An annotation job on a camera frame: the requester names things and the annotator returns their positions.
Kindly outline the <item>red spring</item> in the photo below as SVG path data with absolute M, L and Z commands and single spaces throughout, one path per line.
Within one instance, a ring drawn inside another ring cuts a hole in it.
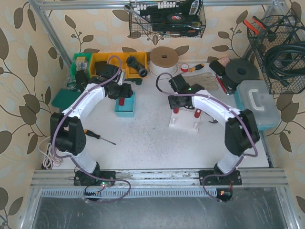
M 125 98 L 120 98 L 119 99 L 119 106 L 124 106 L 125 103 Z
M 179 113 L 179 108 L 174 108 L 174 109 L 173 109 L 173 113 L 174 113 L 174 114 Z
M 201 110 L 200 109 L 196 109 L 195 112 L 194 112 L 194 117 L 195 118 L 199 118 L 201 115 Z

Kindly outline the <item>black handled claw hammer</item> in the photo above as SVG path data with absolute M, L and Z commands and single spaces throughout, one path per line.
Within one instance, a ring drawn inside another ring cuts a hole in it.
M 218 123 L 218 121 L 216 119 L 213 119 L 212 121 L 209 121 L 209 123 L 216 124 Z

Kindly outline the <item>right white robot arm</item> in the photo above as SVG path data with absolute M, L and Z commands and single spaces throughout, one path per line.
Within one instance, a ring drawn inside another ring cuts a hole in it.
M 231 175 L 247 157 L 258 157 L 256 143 L 260 140 L 258 127 L 251 110 L 233 108 L 211 95 L 199 84 L 189 85 L 182 75 L 171 76 L 169 84 L 173 92 L 159 87 L 160 74 L 155 81 L 158 91 L 168 96 L 170 108 L 194 107 L 215 119 L 224 127 L 226 153 L 214 166 L 213 173 L 202 179 L 206 185 L 209 178 L 219 179 Z

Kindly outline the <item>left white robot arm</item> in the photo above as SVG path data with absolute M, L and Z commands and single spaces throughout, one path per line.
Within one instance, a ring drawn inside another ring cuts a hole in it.
M 51 152 L 58 158 L 69 158 L 79 169 L 74 180 L 80 186 L 111 183 L 111 179 L 101 177 L 99 164 L 86 148 L 86 134 L 82 122 L 95 106 L 104 98 L 122 99 L 133 96 L 128 83 L 119 83 L 121 66 L 108 76 L 95 76 L 90 79 L 82 94 L 62 113 L 53 113 L 51 125 Z

